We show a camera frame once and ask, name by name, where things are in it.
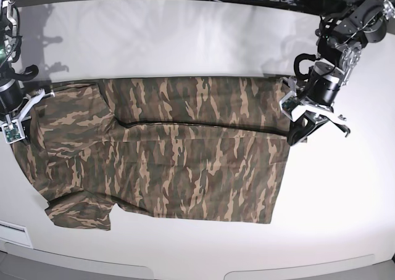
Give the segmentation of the camouflage T-shirt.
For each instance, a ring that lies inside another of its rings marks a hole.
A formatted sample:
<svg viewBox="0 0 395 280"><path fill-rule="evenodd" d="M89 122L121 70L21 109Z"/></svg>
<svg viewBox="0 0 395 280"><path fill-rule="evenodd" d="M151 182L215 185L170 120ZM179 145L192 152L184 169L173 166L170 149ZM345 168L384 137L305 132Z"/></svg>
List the camouflage T-shirt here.
<svg viewBox="0 0 395 280"><path fill-rule="evenodd" d="M63 228L156 218L269 224L289 155L278 78L82 81L31 110L12 151Z"/></svg>

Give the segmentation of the white label plate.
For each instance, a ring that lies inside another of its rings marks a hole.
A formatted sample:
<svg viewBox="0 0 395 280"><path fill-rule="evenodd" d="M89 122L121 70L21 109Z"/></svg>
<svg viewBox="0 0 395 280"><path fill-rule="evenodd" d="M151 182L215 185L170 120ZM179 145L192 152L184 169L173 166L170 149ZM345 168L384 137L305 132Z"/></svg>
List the white label plate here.
<svg viewBox="0 0 395 280"><path fill-rule="evenodd" d="M19 245L29 249L33 248L28 230L24 226L8 223L6 221L0 222L0 238L4 242Z"/></svg>

